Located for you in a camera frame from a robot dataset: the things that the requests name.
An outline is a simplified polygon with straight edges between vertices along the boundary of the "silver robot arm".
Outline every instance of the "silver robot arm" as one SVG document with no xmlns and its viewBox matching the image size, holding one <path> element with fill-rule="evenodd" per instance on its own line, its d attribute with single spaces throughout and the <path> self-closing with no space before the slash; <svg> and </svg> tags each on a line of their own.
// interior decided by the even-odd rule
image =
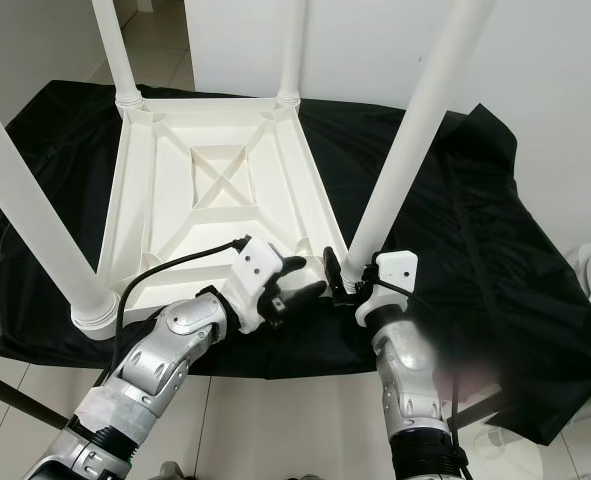
<svg viewBox="0 0 591 480">
<path fill-rule="evenodd" d="M 277 322 L 293 300 L 281 295 L 277 279 L 305 263 L 299 257 L 282 258 L 270 245 L 250 239 L 221 292 L 207 289 L 159 313 L 153 331 L 130 350 L 103 385 L 91 388 L 25 478 L 126 478 L 131 457 L 170 404 L 190 366 L 228 332 L 248 333 L 264 320 Z M 319 296 L 325 289 L 322 284 L 304 289 L 304 294 Z"/>
<path fill-rule="evenodd" d="M 318 282 L 295 295 L 282 295 L 277 280 L 304 265 L 302 258 L 284 259 L 268 244 L 250 239 L 221 291 L 211 287 L 159 313 L 153 331 L 103 385 L 88 392 L 25 479 L 126 478 L 135 450 L 170 404 L 190 366 L 211 345 L 234 330 L 250 333 L 263 321 L 279 324 L 291 306 L 301 307 L 326 289 L 325 282 Z M 380 254 L 375 265 L 369 267 L 371 274 L 374 269 L 377 278 L 412 292 L 414 254 Z M 329 283 L 335 296 L 336 284 Z M 433 352 L 406 316 L 406 307 L 407 296 L 373 285 L 356 311 L 358 322 L 373 335 L 396 478 L 456 480 L 461 478 L 461 456 L 441 418 L 432 381 Z"/>
<path fill-rule="evenodd" d="M 434 351 L 418 331 L 415 319 L 407 315 L 407 294 L 413 292 L 416 270 L 417 256 L 411 252 L 378 254 L 365 275 L 371 279 L 366 285 L 372 285 L 372 292 L 355 317 L 373 335 L 396 478 L 461 479 L 462 473 L 469 475 L 468 462 L 461 448 L 453 446 L 442 420 L 433 383 Z M 378 284 L 380 280 L 388 286 Z"/>
</svg>

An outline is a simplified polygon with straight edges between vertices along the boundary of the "table leg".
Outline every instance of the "table leg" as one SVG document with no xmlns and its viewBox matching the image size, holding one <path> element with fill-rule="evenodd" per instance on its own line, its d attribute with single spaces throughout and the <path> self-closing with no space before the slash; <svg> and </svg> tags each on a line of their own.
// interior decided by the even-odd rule
<svg viewBox="0 0 591 480">
<path fill-rule="evenodd" d="M 13 408 L 40 420 L 58 430 L 63 429 L 68 423 L 68 419 L 59 413 L 51 410 L 46 405 L 42 405 L 37 400 L 20 392 L 16 388 L 0 380 L 0 401 L 7 403 Z"/>
<path fill-rule="evenodd" d="M 462 428 L 471 423 L 475 423 L 482 418 L 488 417 L 494 413 L 497 413 L 500 408 L 506 404 L 506 396 L 502 395 L 501 392 L 491 395 L 485 398 L 481 402 L 477 402 L 475 405 L 471 405 L 466 410 L 462 410 L 457 414 L 457 428 Z M 453 417 L 447 420 L 448 428 L 453 430 Z"/>
</svg>

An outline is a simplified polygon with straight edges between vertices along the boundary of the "black fabric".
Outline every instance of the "black fabric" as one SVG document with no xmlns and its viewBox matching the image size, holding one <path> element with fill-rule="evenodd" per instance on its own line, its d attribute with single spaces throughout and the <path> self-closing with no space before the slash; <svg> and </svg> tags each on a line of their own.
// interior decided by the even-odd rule
<svg viewBox="0 0 591 480">
<path fill-rule="evenodd" d="M 214 97 L 140 87 L 147 98 Z M 121 119 L 109 86 L 55 81 L 9 125 L 26 163 L 96 266 Z M 304 100 L 300 120 L 344 238 L 350 243 L 404 115 L 375 105 Z M 492 359 L 509 406 L 494 422 L 549 443 L 591 395 L 591 306 L 573 271 L 521 204 L 517 142 L 484 107 L 449 115 L 386 248 L 419 256 L 416 292 L 439 312 L 425 332 L 444 358 Z M 106 367 L 94 342 L 0 213 L 0 354 L 31 363 Z M 461 341 L 450 325 L 458 322 Z M 131 325 L 125 348 L 150 328 Z M 370 336 L 350 308 L 318 308 L 279 330 L 215 345 L 194 366 L 209 375 L 285 378 L 373 370 Z"/>
</svg>

